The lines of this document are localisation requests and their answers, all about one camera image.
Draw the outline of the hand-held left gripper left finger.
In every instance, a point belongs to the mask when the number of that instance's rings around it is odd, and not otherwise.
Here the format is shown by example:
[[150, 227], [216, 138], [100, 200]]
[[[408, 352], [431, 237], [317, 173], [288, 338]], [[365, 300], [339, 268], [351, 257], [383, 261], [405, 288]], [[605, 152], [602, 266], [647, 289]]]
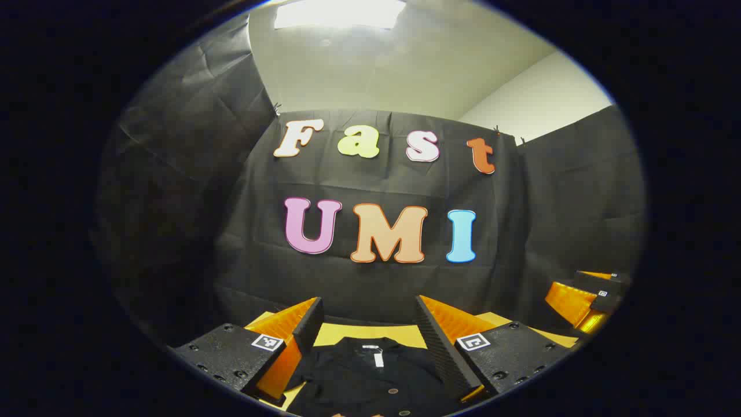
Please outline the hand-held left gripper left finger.
[[324, 319], [322, 298], [314, 297], [246, 327], [218, 325], [173, 351], [220, 385], [281, 406], [289, 380], [312, 350]]

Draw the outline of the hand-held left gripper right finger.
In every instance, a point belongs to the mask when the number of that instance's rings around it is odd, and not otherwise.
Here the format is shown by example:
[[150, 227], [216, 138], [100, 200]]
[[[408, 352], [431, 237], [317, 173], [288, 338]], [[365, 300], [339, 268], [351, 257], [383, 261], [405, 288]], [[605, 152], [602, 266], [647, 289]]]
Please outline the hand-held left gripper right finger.
[[415, 300], [416, 325], [436, 372], [462, 404], [516, 389], [571, 353], [520, 322], [495, 325], [433, 298]]

